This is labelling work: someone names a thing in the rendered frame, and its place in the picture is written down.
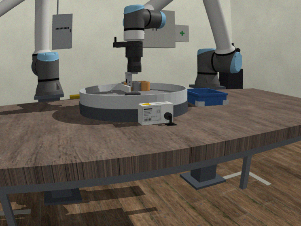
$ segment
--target metal table frame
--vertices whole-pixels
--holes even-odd
[[[244,158],[242,164],[242,175],[240,178],[240,188],[245,189],[247,188],[247,184],[248,184],[252,155],[260,152],[268,151],[277,147],[282,147],[298,141],[301,141],[301,136],[289,140],[280,141],[274,144],[262,146],[259,148],[254,148],[248,151],[242,151],[239,153],[218,157],[215,159],[195,162],[183,166],[176,166],[171,168],[165,168],[160,170],[147,171],[147,172],[141,172],[141,173],[135,173],[129,175],[88,179],[88,180],[81,180],[81,181],[68,181],[68,182],[57,182],[57,183],[0,187],[0,201],[3,207],[3,212],[5,214],[5,218],[8,226],[17,226],[16,219],[13,214],[13,210],[11,208],[11,203],[8,198],[8,194],[87,188],[87,187],[94,187],[94,186],[101,186],[101,185],[108,185],[108,184],[115,184],[115,183],[124,183],[129,181],[137,181],[137,180],[143,180],[143,179],[148,179],[153,177],[166,176],[166,175],[180,173],[184,171],[193,171],[193,170],[200,169],[200,165],[202,166],[201,168],[204,168],[212,165],[217,165],[219,163],[235,160],[238,158]]]

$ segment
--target wooden tabletop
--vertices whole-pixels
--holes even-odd
[[[301,136],[301,98],[223,90],[177,126],[83,117],[79,99],[0,106],[0,186],[118,176],[213,159]]]

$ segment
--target wooden floor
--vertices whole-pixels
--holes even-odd
[[[221,176],[240,172],[242,159],[217,166]],[[18,226],[301,226],[301,142],[252,157],[251,170],[271,183],[240,176],[201,190],[179,174],[81,188],[83,202],[44,206],[44,193],[11,194]],[[0,216],[0,226],[6,226]]]

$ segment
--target blue plastic tray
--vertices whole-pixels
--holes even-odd
[[[223,100],[227,100],[227,95],[227,93],[209,88],[187,89],[188,102],[194,105],[197,105],[196,101],[204,101],[205,106],[222,105]]]

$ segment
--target black speaker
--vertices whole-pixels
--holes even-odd
[[[242,89],[243,69],[235,74],[220,72],[219,80],[220,85],[225,86],[226,89]]]

